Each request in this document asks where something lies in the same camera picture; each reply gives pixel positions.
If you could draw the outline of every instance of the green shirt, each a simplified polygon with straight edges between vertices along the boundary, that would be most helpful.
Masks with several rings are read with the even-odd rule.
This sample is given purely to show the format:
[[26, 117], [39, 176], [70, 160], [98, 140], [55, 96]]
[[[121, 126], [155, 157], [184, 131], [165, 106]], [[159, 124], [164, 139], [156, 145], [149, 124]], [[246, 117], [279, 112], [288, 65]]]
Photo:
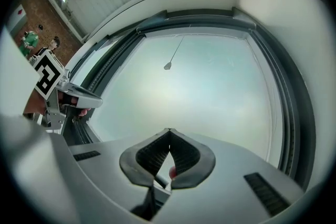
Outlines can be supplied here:
[[25, 48], [25, 44], [27, 44], [28, 46], [33, 46], [34, 48], [36, 48], [37, 43], [38, 43], [38, 35], [35, 32], [30, 31], [27, 34], [27, 36], [24, 37], [23, 40], [21, 41], [21, 45], [19, 47], [19, 50], [26, 57], [30, 53], [30, 49]]

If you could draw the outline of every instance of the brick wall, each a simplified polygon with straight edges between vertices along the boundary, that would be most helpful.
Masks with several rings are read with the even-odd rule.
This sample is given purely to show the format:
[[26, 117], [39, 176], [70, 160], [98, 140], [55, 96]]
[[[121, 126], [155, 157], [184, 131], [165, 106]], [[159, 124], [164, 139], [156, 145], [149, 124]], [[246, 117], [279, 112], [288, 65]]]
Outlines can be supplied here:
[[21, 4], [27, 13], [28, 21], [14, 38], [15, 42], [19, 46], [20, 39], [23, 37], [25, 31], [35, 31], [36, 27], [42, 24], [43, 32], [39, 34], [37, 48], [32, 51], [31, 55], [41, 47], [48, 47], [51, 40], [55, 36], [58, 36], [60, 47], [55, 50], [55, 55], [65, 66], [80, 48], [81, 43], [76, 38], [73, 38], [70, 30], [48, 0], [22, 0]]

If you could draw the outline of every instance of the vent grille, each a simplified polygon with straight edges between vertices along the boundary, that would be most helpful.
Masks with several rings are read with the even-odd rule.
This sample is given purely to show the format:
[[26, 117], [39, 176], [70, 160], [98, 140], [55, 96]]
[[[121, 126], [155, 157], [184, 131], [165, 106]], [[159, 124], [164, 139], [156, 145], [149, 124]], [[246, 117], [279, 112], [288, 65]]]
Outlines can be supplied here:
[[74, 155], [74, 158], [76, 161], [82, 161], [83, 159], [89, 159], [89, 158], [96, 157], [99, 155], [100, 153], [98, 151], [89, 151], [85, 153], [76, 154]]
[[170, 134], [165, 134], [136, 153], [136, 161], [156, 176], [169, 153]]
[[170, 152], [174, 159], [177, 175], [196, 165], [201, 157], [197, 148], [177, 135], [171, 137]]
[[289, 207], [289, 204], [259, 173], [245, 175], [244, 178], [272, 217]]

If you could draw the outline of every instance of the white surface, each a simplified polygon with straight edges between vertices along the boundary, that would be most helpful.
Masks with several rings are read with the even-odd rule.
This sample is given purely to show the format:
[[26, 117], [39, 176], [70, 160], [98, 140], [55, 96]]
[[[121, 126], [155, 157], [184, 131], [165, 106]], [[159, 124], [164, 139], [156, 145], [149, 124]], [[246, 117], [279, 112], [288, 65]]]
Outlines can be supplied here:
[[6, 28], [0, 36], [0, 70], [0, 113], [22, 115], [39, 75]]
[[320, 0], [239, 0], [286, 48], [307, 85], [316, 124], [309, 188], [321, 182], [336, 152], [336, 36]]
[[103, 93], [90, 125], [103, 141], [165, 127], [243, 146], [267, 159], [271, 116], [263, 74], [247, 41], [216, 35], [148, 38]]

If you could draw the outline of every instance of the white wall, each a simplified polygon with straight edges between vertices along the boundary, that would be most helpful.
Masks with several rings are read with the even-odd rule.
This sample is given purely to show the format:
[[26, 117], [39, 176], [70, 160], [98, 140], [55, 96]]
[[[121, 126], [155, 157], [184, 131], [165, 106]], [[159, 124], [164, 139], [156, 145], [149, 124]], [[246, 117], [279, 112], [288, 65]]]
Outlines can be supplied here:
[[284, 45], [307, 85], [316, 124], [316, 153], [309, 188], [323, 180], [336, 146], [336, 36], [320, 0], [239, 0]]
[[27, 14], [23, 9], [22, 5], [19, 5], [8, 18], [6, 27], [11, 36], [15, 37], [26, 22], [27, 22]]

